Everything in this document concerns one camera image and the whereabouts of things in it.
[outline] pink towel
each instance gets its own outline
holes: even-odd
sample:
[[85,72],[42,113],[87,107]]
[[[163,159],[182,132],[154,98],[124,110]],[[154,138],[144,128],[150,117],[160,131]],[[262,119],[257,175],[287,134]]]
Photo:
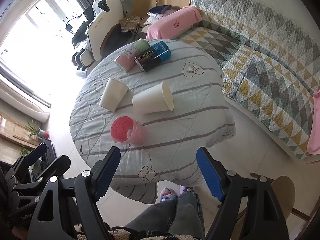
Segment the pink towel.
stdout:
[[313,122],[307,152],[320,154],[320,90],[313,93]]
[[151,25],[147,31],[147,39],[171,39],[201,20],[202,17],[195,7],[185,6]]

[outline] white pillow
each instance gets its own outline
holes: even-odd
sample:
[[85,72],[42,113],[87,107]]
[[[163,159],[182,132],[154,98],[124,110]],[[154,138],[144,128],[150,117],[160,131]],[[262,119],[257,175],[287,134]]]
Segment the white pillow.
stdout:
[[158,19],[162,19],[163,17],[166,17],[174,12],[176,12],[176,10],[169,9],[169,10],[165,11],[163,14],[162,13],[150,13],[150,12],[148,12],[147,14],[150,16],[156,17]]
[[153,16],[149,16],[148,20],[144,22],[144,25],[154,24],[157,21],[160,21],[160,19]]

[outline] white paper cup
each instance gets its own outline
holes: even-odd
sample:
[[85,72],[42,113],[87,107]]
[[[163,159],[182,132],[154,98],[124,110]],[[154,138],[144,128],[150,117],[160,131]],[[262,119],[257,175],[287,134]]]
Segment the white paper cup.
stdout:
[[134,95],[132,105],[140,114],[173,110],[173,98],[166,83],[160,83],[143,92]]
[[110,78],[102,94],[99,106],[114,112],[129,88],[122,82]]

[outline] sofa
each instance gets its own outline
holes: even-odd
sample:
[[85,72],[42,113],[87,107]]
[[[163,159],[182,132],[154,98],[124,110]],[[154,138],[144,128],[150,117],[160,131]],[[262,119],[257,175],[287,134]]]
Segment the sofa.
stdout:
[[226,101],[307,163],[320,52],[295,22],[255,0],[191,0],[202,21],[176,40],[211,55]]

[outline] bolt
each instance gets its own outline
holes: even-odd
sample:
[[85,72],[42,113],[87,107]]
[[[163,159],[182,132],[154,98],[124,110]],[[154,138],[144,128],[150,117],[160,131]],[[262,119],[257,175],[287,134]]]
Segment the bolt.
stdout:
[[83,171],[83,172],[81,173],[81,175],[82,175],[83,177],[88,177],[88,176],[90,175],[90,171]]
[[265,176],[261,176],[261,177],[259,178],[259,180],[260,180],[261,182],[267,182],[267,178],[266,178]]
[[50,182],[56,182],[58,180],[58,177],[57,176],[52,176],[51,178],[50,178]]
[[227,174],[228,174],[229,176],[235,176],[235,175],[236,175],[236,172],[233,171],[233,170],[227,170]]

